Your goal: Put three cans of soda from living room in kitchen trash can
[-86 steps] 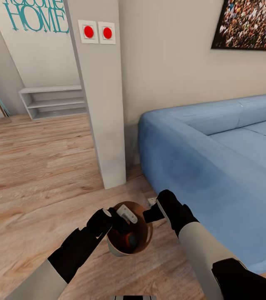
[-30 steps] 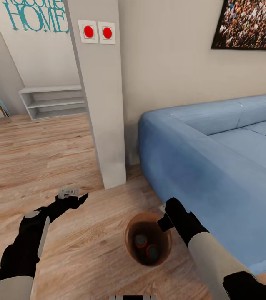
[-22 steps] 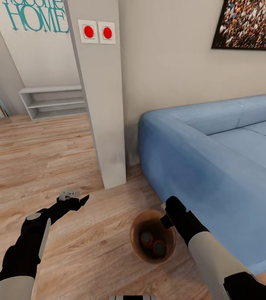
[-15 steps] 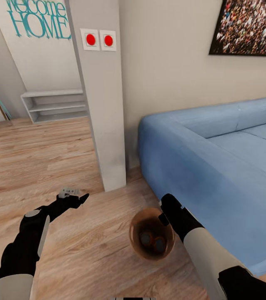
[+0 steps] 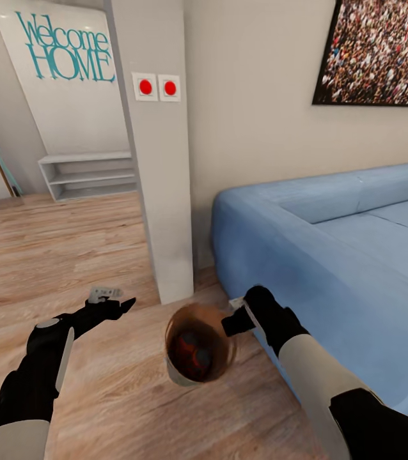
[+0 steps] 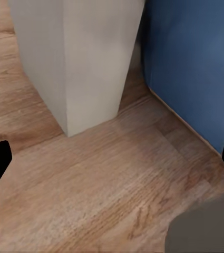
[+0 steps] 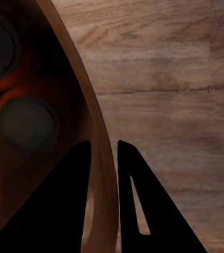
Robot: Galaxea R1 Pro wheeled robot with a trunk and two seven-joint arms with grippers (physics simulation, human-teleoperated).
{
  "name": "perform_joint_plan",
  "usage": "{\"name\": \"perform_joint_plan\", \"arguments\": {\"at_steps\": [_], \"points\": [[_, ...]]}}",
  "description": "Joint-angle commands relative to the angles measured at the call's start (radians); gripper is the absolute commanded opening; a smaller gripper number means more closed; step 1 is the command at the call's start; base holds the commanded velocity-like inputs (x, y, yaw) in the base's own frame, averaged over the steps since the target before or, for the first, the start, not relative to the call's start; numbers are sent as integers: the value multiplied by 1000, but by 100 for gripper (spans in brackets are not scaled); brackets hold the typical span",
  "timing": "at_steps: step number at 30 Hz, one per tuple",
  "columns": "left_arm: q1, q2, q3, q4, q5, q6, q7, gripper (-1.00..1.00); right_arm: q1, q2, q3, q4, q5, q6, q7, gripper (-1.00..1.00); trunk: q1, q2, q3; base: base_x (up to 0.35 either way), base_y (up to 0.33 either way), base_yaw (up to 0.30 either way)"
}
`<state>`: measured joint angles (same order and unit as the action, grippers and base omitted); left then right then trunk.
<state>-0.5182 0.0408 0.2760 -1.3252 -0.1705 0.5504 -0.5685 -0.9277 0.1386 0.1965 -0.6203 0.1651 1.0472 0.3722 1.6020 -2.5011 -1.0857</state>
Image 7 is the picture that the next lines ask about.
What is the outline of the trash can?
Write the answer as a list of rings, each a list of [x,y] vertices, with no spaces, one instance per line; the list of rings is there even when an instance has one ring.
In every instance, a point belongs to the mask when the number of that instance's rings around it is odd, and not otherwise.
[[[81,253],[115,253],[119,192],[113,153],[102,112],[82,59],[51,0],[0,0],[25,26],[41,58],[38,77],[62,82],[72,97],[68,133],[56,148],[37,155],[17,153],[0,140],[0,230],[75,145],[91,143],[86,200],[93,191],[89,239]],[[9,90],[0,90],[0,99]]]

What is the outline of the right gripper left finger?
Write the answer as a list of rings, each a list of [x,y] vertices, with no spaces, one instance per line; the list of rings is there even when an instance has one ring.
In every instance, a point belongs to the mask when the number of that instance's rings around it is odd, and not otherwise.
[[[91,143],[72,147],[0,230],[0,253],[81,253]]]

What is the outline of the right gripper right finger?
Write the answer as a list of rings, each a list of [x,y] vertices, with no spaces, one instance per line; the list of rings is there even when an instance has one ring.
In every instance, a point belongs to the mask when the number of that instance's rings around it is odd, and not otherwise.
[[[118,141],[119,209],[122,253],[207,253],[139,151]],[[142,235],[132,177],[150,235]]]

